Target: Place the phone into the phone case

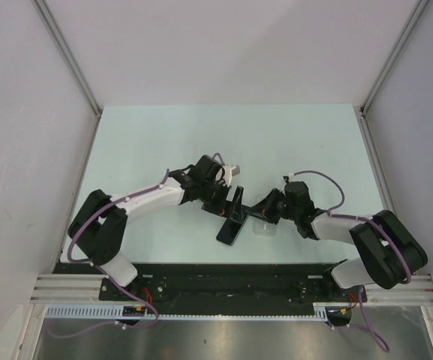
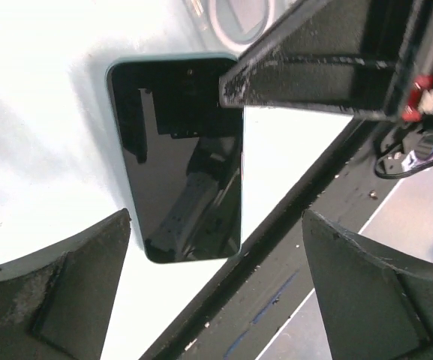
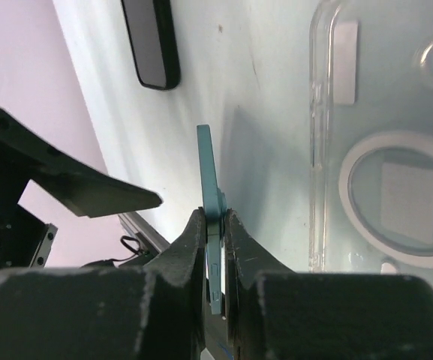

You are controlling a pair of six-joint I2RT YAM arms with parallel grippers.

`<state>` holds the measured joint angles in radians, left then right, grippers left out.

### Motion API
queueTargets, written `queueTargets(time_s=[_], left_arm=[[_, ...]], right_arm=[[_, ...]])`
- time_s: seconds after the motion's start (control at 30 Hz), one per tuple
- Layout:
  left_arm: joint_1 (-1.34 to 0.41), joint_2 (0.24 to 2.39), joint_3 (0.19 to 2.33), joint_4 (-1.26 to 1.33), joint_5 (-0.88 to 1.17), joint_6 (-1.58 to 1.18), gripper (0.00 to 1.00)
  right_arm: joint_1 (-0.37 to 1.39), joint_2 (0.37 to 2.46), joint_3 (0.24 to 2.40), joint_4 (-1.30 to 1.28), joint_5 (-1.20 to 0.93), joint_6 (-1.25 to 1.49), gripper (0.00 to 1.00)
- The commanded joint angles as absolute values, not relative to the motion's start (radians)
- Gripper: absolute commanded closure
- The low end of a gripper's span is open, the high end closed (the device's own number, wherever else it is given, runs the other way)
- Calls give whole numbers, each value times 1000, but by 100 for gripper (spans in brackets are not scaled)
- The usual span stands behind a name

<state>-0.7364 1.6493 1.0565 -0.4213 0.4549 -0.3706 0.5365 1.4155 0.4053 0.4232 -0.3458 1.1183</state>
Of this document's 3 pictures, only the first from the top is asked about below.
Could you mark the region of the clear phone case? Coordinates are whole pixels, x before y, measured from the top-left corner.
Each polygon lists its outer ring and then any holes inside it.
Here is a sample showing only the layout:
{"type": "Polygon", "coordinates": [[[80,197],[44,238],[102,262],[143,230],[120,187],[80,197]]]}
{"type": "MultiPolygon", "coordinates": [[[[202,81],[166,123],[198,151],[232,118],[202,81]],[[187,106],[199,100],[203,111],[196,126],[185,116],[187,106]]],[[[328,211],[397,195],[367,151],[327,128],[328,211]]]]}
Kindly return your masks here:
{"type": "Polygon", "coordinates": [[[253,234],[261,237],[272,238],[277,234],[277,226],[261,220],[255,220],[253,224],[253,234]]]}

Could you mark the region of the black smartphone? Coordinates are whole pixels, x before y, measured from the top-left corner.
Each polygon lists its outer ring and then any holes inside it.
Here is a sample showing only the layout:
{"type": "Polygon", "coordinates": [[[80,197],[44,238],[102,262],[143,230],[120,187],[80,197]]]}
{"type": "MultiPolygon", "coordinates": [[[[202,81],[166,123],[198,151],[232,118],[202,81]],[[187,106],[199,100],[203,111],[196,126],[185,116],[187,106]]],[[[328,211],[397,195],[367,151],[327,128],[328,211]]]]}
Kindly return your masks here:
{"type": "Polygon", "coordinates": [[[244,223],[226,219],[216,236],[216,240],[224,245],[232,246],[239,235],[244,223]]]}

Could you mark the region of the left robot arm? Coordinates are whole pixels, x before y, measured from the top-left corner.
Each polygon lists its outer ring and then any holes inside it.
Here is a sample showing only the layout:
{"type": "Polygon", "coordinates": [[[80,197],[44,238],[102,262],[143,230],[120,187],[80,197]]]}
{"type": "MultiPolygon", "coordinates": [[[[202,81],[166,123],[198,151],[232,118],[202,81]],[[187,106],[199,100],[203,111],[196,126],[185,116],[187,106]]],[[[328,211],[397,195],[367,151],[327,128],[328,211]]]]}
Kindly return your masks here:
{"type": "Polygon", "coordinates": [[[88,263],[116,282],[116,292],[135,299],[142,290],[137,268],[122,253],[127,225],[153,212],[199,201],[217,216],[230,214],[227,196],[239,166],[226,164],[219,153],[205,154],[196,164],[167,170],[159,183],[119,196],[92,191],[68,227],[70,263],[88,263]]]}

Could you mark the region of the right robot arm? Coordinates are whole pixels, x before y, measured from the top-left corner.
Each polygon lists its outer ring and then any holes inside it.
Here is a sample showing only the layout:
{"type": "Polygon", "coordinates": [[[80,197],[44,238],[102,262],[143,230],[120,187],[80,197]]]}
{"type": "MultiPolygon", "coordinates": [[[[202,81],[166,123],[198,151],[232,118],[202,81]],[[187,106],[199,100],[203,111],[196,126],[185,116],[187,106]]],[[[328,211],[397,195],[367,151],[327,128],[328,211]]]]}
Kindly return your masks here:
{"type": "Polygon", "coordinates": [[[325,271],[323,294],[339,301],[356,286],[377,284],[390,290],[411,282],[428,263],[428,255],[404,224],[389,210],[372,216],[335,214],[314,205],[303,181],[286,183],[283,190],[250,207],[248,213],[269,224],[292,221],[304,239],[332,240],[354,245],[359,256],[343,260],[325,271]]]}

